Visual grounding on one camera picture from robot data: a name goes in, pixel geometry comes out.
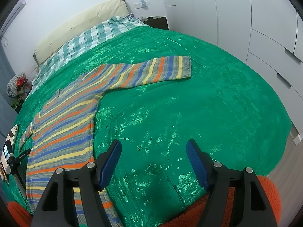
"wall switch plate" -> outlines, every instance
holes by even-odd
[[[148,6],[150,6],[150,5],[151,5],[151,2],[148,1],[148,2],[146,2],[146,6],[145,6],[145,7],[148,7]],[[134,8],[135,8],[135,9],[142,8],[142,7],[143,7],[142,3],[135,3],[135,4],[134,4]]]

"green bedspread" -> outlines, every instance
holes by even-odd
[[[107,190],[127,227],[158,226],[204,194],[186,156],[189,139],[229,168],[250,166],[267,175],[279,162],[291,128],[276,93],[240,60],[197,38],[142,26],[55,72],[25,101],[16,119],[17,141],[46,100],[80,74],[103,63],[169,55],[190,55],[191,79],[112,91],[95,117],[95,156],[113,139],[122,142]],[[5,190],[25,206],[13,183]]]

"metal screw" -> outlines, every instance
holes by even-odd
[[[250,167],[246,167],[245,171],[248,172],[248,173],[252,173],[253,172],[253,170]]]
[[[93,168],[94,167],[94,162],[89,162],[86,164],[87,168]]]
[[[222,163],[221,162],[214,162],[214,166],[217,167],[217,168],[220,168],[222,166]]]
[[[56,170],[56,173],[57,174],[60,174],[60,173],[62,173],[63,172],[63,169],[60,167],[60,168],[58,168],[57,170]]]

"white wall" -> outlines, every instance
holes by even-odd
[[[26,5],[7,29],[4,51],[15,73],[25,71],[32,79],[35,71],[33,54],[38,43],[54,29],[81,12],[108,0],[25,0]],[[130,13],[136,17],[166,16],[163,0],[150,1],[147,8],[134,9],[140,0],[125,0]]]

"drawer handle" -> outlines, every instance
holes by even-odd
[[[282,75],[279,74],[278,72],[277,72],[277,78],[278,78],[279,80],[281,80],[281,82],[282,82],[283,84],[285,84],[287,88],[290,89],[291,84],[290,84],[285,78],[283,78]]]
[[[287,48],[285,48],[285,53],[286,53],[287,55],[289,55],[291,58],[293,58],[293,60],[294,60],[295,62],[297,62],[298,64],[301,64],[300,59],[299,59],[298,57],[296,57],[292,52],[290,52]]]

